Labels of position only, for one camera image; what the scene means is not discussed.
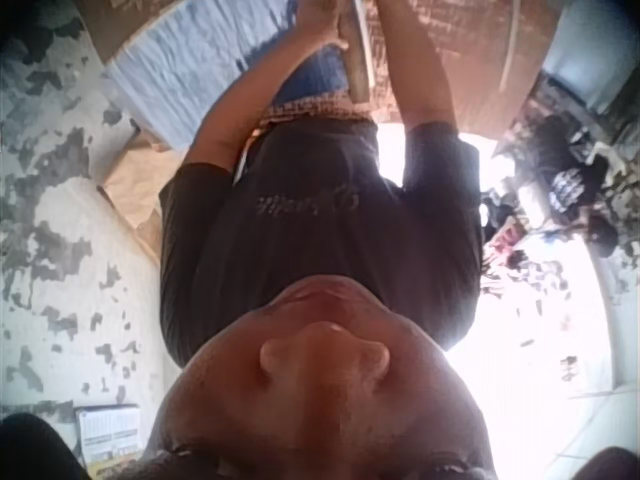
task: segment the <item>nose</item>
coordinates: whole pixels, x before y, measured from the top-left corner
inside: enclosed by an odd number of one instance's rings
[[[260,366],[273,380],[305,375],[331,383],[376,384],[389,370],[390,353],[381,342],[363,340],[331,322],[317,322],[260,349]]]

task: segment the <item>plaid fabric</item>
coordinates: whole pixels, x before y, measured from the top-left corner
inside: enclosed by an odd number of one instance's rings
[[[373,120],[370,103],[355,105],[348,92],[326,93],[270,107],[260,121],[259,133],[274,124],[309,116],[340,120]]]

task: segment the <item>hand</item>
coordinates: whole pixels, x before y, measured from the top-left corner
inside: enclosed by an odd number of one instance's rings
[[[338,32],[345,1],[349,0],[298,0],[296,31],[317,42],[319,47],[335,45],[346,50],[349,44]]]

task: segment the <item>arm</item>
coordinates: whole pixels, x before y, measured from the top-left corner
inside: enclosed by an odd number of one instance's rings
[[[433,122],[456,128],[442,61],[408,0],[377,0],[387,45],[391,87],[407,131]]]
[[[300,0],[295,28],[240,77],[205,116],[185,163],[211,163],[233,173],[245,143],[294,70],[338,36],[340,0]]]

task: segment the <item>wall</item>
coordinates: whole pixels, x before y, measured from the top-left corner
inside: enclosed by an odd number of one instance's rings
[[[30,411],[76,446],[74,408],[164,393],[158,270],[94,181],[134,134],[100,88],[71,0],[41,2],[0,56],[2,415]]]
[[[638,63],[638,32],[606,0],[575,0],[560,17],[543,69],[602,113]]]

